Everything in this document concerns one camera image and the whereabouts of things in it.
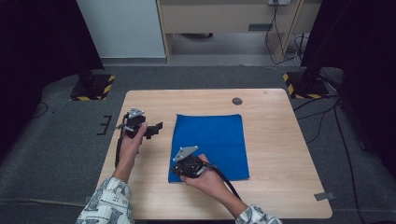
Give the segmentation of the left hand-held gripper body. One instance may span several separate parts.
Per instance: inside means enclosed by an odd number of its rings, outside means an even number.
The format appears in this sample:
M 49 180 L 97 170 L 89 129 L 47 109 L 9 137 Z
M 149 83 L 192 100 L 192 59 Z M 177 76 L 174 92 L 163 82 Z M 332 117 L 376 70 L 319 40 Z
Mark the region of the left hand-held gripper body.
M 119 125 L 120 132 L 123 135 L 134 138 L 140 126 L 146 121 L 144 113 L 144 110 L 132 107 L 122 118 L 121 124 Z

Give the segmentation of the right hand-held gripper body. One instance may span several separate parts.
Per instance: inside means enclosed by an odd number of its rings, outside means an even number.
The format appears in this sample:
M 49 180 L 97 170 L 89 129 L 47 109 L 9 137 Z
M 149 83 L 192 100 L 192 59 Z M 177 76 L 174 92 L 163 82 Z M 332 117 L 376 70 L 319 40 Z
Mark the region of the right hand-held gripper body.
M 170 171 L 177 176 L 199 177 L 205 170 L 206 164 L 199 157 L 193 155 L 198 148 L 198 146 L 181 147 L 173 158 L 175 164 L 170 168 Z

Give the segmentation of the blue cloth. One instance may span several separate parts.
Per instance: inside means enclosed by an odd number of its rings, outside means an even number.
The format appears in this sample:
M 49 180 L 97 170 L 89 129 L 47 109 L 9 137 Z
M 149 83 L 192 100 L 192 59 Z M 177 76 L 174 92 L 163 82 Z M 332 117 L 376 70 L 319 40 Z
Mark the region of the blue cloth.
M 194 146 L 198 146 L 194 152 L 195 156 L 205 154 L 209 162 L 229 180 L 238 181 L 250 177 L 243 120 L 239 114 L 222 116 L 177 114 L 170 154 L 169 183 L 181 181 L 171 171 L 176 165 L 173 158 L 182 147 Z

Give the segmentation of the person's left hand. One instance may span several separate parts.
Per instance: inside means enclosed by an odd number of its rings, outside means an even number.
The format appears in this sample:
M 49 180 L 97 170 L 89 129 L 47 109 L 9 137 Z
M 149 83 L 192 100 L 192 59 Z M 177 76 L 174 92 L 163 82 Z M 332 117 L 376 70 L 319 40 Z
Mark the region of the person's left hand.
M 118 168 L 126 169 L 134 166 L 134 159 L 138 154 L 147 127 L 148 124 L 144 122 L 134 138 L 127 136 L 125 133 L 121 136 Z

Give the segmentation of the person's right hand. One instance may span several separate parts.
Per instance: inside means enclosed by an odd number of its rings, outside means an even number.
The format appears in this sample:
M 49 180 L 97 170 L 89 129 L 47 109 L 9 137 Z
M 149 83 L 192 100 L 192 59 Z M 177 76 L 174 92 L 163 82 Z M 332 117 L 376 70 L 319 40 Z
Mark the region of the person's right hand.
M 197 178 L 189 178 L 182 175 L 180 179 L 187 186 L 197 188 L 219 202 L 233 197 L 233 193 L 226 187 L 222 178 L 210 169 L 205 169 Z

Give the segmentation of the black stand base striped edge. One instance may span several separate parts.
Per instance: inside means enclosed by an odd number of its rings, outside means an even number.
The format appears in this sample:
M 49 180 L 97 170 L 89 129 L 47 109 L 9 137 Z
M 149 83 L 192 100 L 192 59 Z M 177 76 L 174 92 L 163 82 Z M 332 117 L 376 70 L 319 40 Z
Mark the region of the black stand base striped edge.
M 329 91 L 320 78 L 305 78 L 303 72 L 287 72 L 282 77 L 292 99 L 319 99 L 329 97 Z
M 71 101 L 91 101 L 106 99 L 113 81 L 114 75 L 94 74 L 92 71 L 78 75 L 78 82 L 72 90 L 69 99 Z

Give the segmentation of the white cabinet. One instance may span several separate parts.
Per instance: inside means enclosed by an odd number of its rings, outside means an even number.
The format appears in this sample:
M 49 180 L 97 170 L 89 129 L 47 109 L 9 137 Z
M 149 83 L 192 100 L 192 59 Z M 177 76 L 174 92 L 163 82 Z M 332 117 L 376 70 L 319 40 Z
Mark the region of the white cabinet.
M 77 0 L 99 56 L 164 58 L 156 0 Z

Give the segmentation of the black curtain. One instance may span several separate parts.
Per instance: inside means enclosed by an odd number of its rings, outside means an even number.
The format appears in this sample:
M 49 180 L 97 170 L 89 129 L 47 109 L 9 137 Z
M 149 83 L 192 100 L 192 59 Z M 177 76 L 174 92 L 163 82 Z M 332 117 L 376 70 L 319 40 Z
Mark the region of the black curtain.
M 396 178 L 396 0 L 322 0 L 303 66 L 344 72 L 346 111 Z
M 48 84 L 102 67 L 77 0 L 0 0 L 0 159 Z

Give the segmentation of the light wooden desk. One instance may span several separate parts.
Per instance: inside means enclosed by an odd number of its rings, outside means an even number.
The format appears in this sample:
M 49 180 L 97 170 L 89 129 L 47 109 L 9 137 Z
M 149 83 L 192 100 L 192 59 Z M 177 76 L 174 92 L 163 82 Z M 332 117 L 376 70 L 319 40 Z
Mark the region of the light wooden desk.
M 176 34 L 266 32 L 278 62 L 294 35 L 311 32 L 322 0 L 291 0 L 268 6 L 268 0 L 156 0 L 166 58 Z

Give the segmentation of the grey tape piece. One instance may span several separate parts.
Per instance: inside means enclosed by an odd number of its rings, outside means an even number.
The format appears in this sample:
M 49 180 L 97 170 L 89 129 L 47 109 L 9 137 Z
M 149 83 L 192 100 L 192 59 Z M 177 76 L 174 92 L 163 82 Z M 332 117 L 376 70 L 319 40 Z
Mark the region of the grey tape piece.
M 336 198 L 336 196 L 332 192 L 321 192 L 321 193 L 316 193 L 314 195 L 315 199 L 317 201 L 323 201 L 323 200 L 333 200 Z

